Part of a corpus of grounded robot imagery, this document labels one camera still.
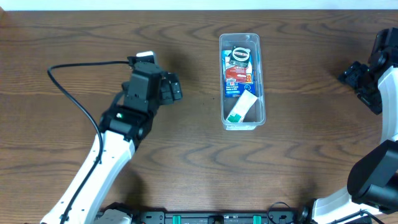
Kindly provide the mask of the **blue Kool Fever box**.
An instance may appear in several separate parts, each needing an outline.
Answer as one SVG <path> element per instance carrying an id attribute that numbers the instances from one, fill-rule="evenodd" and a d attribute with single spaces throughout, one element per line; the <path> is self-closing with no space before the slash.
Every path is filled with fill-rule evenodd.
<path id="1" fill-rule="evenodd" d="M 240 97 L 244 90 L 251 92 L 253 95 L 256 94 L 256 84 L 255 84 L 255 77 L 254 72 L 252 69 L 252 57 L 249 59 L 249 65 L 247 66 L 248 72 L 251 76 L 251 83 L 238 83 L 238 82 L 227 82 L 224 76 L 224 68 L 225 63 L 229 62 L 230 60 L 230 53 L 231 50 L 222 50 L 221 51 L 221 64 L 222 64 L 222 82 L 224 97 L 226 98 L 235 98 Z"/>

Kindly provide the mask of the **red small box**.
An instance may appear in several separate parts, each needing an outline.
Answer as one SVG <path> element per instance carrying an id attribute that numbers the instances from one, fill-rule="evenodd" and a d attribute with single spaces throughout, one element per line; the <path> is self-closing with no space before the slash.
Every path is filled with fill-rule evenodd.
<path id="1" fill-rule="evenodd" d="M 225 63 L 224 76 L 227 82 L 251 83 L 251 76 L 247 67 Z"/>

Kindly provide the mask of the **white green medicine box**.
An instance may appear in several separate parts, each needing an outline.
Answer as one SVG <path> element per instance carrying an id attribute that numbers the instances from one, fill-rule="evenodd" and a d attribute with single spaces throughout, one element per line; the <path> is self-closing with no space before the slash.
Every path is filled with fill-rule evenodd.
<path id="1" fill-rule="evenodd" d="M 246 114 L 257 99 L 258 97 L 256 95 L 244 90 L 243 94 L 239 97 L 236 104 L 229 112 L 226 120 L 230 123 L 242 123 Z"/>

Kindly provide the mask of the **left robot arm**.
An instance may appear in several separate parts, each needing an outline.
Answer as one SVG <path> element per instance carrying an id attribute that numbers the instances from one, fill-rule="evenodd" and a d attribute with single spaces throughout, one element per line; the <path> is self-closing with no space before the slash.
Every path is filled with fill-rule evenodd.
<path id="1" fill-rule="evenodd" d="M 87 158 L 42 223 L 132 223 L 134 215 L 119 205 L 100 206 L 123 167 L 150 133 L 157 110 L 181 100 L 177 74 L 157 64 L 155 53 L 140 52 L 125 61 L 132 73 L 100 121 Z"/>

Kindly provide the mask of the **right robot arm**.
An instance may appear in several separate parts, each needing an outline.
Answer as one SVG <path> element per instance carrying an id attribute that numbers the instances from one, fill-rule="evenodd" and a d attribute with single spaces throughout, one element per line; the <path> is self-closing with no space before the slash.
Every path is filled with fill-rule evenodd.
<path id="1" fill-rule="evenodd" d="M 377 33 L 367 63 L 339 77 L 374 114 L 382 115 L 380 144 L 351 169 L 345 187 L 314 200 L 299 223 L 380 223 L 397 212 L 397 28 Z"/>

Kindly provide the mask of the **clear plastic container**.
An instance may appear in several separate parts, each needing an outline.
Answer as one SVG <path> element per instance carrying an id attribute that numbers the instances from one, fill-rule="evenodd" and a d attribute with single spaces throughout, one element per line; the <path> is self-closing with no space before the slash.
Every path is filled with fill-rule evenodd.
<path id="1" fill-rule="evenodd" d="M 236 104 L 239 97 L 224 97 L 222 82 L 221 51 L 232 50 L 233 46 L 244 47 L 251 50 L 252 69 L 255 77 L 257 101 L 250 108 L 242 123 L 230 123 L 226 120 L 229 112 Z M 266 104 L 264 99 L 261 41 L 255 33 L 232 33 L 220 36 L 220 92 L 221 92 L 221 121 L 228 131 L 253 130 L 263 125 L 266 121 Z"/>

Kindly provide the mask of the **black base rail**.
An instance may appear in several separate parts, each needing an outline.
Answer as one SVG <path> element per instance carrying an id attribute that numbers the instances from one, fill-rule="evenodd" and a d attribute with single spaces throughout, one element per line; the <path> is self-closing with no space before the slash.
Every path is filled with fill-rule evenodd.
<path id="1" fill-rule="evenodd" d="M 124 213 L 108 210 L 102 213 L 95 223 L 109 224 L 289 224 L 308 223 L 304 215 L 292 210 L 271 212 L 206 213 L 206 212 L 162 212 L 133 211 Z"/>

